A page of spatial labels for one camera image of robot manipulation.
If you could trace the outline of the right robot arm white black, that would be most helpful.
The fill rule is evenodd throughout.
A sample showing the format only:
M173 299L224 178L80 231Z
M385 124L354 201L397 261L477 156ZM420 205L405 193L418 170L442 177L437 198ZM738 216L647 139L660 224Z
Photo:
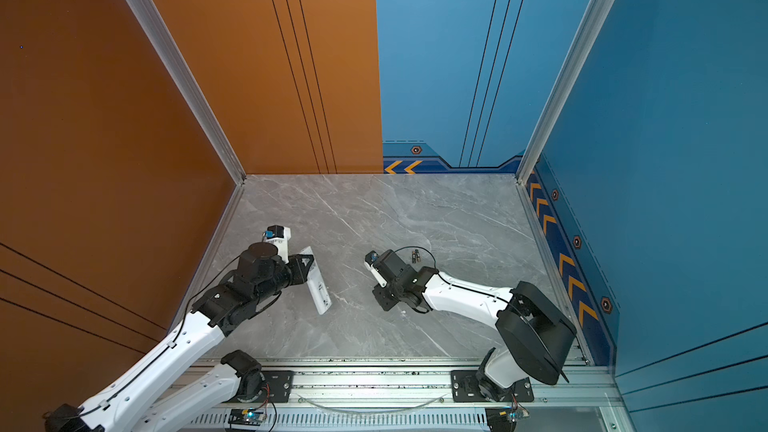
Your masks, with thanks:
M391 249L369 252L365 265L377 281L373 295L383 310L404 304L421 314L449 312L498 332L504 347L490 349L473 374L460 374L455 401L530 402L531 380L554 386L567 378L576 327L534 284L483 286L436 265L415 269Z

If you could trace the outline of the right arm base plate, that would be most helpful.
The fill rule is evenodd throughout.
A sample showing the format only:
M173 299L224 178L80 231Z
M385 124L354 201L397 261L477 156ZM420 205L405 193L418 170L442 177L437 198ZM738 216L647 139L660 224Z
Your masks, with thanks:
M457 403L532 403L535 400L528 378L507 388L501 388L487 377L480 378L474 370L453 370L450 378L453 401Z

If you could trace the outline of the white remote control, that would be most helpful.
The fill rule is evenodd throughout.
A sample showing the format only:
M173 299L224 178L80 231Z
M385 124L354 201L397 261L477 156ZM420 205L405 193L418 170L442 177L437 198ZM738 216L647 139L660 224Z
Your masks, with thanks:
M330 309L332 300L323 279L317 257L310 246L302 249L301 254L310 257L306 284L318 314L324 315Z

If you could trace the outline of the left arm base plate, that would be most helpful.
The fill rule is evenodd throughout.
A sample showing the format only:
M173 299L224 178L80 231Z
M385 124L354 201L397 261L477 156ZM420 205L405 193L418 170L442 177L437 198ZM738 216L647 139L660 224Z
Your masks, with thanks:
M241 379L231 401L258 404L263 402L288 403L293 381L294 372L291 370L251 372Z

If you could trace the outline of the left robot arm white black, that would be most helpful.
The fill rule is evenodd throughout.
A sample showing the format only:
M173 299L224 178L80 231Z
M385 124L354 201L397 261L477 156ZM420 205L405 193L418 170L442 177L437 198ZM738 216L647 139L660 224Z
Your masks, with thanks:
M311 253L282 256L269 242L251 244L236 267L202 293L180 324L127 372L80 406L63 404L45 417L47 431L129 431L198 358L240 324L266 311L282 290L304 284Z

